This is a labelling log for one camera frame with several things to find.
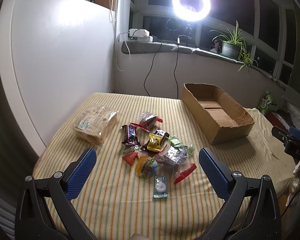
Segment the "clear bag of crackers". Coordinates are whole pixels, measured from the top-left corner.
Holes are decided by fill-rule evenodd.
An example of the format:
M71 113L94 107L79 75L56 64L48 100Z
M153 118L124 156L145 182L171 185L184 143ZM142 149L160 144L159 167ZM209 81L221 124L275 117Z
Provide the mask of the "clear bag of crackers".
M74 133L78 139L101 146L117 123L118 111L107 106L91 104L77 118Z

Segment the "teal packet white candy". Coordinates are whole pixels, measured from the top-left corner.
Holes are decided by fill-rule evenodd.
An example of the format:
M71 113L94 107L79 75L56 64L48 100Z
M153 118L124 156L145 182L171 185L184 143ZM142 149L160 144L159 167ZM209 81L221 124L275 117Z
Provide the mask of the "teal packet white candy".
M155 176L154 177L154 192L153 198L167 198L168 197L168 177Z

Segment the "red box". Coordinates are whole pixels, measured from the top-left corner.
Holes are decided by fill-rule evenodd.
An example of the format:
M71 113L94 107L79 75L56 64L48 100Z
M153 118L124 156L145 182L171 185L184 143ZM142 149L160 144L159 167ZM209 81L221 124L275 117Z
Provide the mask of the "red box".
M289 132L290 126L281 115L274 112L269 112L266 118L273 126L277 126L285 132Z

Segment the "orange salted egg packet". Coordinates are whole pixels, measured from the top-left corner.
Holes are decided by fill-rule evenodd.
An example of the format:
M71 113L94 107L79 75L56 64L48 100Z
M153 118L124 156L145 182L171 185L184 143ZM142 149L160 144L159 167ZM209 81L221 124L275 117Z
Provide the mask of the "orange salted egg packet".
M141 157L147 156L148 153L142 149L141 146L135 145L131 146L123 152L122 159L128 165L133 166L136 160Z

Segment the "dark chocolate bar blue label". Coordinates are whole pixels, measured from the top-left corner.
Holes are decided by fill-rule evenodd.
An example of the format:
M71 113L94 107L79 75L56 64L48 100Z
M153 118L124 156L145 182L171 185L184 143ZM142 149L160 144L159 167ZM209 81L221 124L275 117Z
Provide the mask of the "dark chocolate bar blue label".
M163 145L165 139L170 136L168 132L166 132L164 130L161 130L161 129L156 129L154 131L154 133L151 133L151 134L159 134L159 135L162 136L162 144L161 144L161 146ZM149 151L149 150L147 150L147 144L148 144L148 141L142 146L142 149L144 151Z

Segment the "large dark cake red-edged wrapper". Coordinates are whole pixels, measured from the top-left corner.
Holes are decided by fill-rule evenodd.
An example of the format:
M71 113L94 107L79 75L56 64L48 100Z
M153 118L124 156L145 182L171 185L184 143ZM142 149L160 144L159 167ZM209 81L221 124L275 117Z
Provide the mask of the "large dark cake red-edged wrapper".
M154 156L160 171L173 177L174 185L187 178L197 168L196 164L190 160L188 147L181 145L170 146L168 150Z

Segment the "yellow snack packet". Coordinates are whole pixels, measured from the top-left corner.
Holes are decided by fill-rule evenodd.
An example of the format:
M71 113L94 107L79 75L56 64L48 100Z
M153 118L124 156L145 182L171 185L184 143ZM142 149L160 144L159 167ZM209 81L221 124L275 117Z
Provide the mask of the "yellow snack packet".
M147 150L152 152L160 152L162 144L162 136L159 134L150 134L147 144Z

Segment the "potted spider plant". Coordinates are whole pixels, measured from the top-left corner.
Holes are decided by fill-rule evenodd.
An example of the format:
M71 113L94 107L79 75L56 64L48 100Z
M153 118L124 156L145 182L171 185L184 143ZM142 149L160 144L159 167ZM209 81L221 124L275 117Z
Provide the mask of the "potted spider plant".
M242 62L238 72L243 68L249 69L256 61L252 59L251 51L247 48L247 43L242 36L242 29L239 27L239 22L236 21L233 30L230 30L228 27L226 27L226 30L227 33L214 29L210 30L210 32L218 33L218 35L212 39L212 42L215 45L217 44L216 42L219 42L219 54Z

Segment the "green square candy packet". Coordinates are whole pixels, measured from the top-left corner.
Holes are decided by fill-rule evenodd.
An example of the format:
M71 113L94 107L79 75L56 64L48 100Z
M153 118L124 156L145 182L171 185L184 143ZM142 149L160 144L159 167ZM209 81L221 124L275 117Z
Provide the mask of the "green square candy packet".
M183 143L174 135L171 137L168 137L168 142L174 148L183 147Z

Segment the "white lace cloth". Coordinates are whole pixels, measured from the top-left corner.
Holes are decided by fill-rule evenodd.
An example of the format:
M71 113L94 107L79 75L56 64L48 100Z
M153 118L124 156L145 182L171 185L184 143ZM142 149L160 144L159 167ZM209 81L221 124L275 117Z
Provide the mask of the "white lace cloth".
M290 113L293 125L300 130L300 109L290 102L287 102L287 109Z

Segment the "dark cake clear wrapper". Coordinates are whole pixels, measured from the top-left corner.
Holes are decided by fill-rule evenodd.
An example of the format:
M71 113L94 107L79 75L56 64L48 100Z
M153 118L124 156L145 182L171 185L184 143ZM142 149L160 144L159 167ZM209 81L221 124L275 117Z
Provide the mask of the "dark cake clear wrapper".
M140 115L139 122L130 122L130 124L137 128L141 128L146 132L150 132L157 122L162 123L163 120L156 114L143 112Z

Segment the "round yellow snack pack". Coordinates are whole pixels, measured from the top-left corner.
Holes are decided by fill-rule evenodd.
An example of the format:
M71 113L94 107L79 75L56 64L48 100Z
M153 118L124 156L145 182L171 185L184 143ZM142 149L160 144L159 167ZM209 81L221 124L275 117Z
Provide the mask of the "round yellow snack pack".
M149 156L141 156L135 167L135 173L142 179L154 176L159 168L157 161Z

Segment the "white power adapter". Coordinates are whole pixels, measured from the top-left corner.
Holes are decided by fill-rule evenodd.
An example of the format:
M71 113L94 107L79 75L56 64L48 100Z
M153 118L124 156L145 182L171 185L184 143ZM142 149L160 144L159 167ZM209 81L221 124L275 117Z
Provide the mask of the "white power adapter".
M150 35L149 31L146 29L129 29L128 35L132 40L137 40L140 42L153 42L153 37Z

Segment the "Snickers bar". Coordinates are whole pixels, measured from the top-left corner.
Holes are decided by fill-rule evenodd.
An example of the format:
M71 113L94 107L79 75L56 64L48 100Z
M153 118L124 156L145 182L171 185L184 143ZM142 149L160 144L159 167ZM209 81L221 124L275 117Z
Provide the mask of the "Snickers bar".
M136 135L137 126L134 124L127 124L122 126L124 137L122 144L127 146L139 145L139 140Z

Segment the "striped yellow table cloth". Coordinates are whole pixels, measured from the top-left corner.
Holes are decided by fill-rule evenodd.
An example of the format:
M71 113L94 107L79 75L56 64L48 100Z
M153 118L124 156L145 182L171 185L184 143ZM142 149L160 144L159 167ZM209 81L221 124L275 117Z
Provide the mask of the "striped yellow table cloth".
M198 152L208 147L231 170L246 177L272 178L280 198L293 177L295 163L283 145L271 135L271 123L255 108L246 110L254 126L245 138L211 146L181 100L147 96L94 93L82 102L52 138L33 171L47 178L65 168L90 145L76 138L73 126L89 105L105 105L119 112L118 123L98 149L97 163L74 208L98 239L129 239L140 233L151 239L194 239L201 235L223 205L198 162ZM196 170L179 184L168 183L168 198L153 199L154 179L141 179L122 160L122 125L148 111L163 119L160 128L195 149L191 161Z

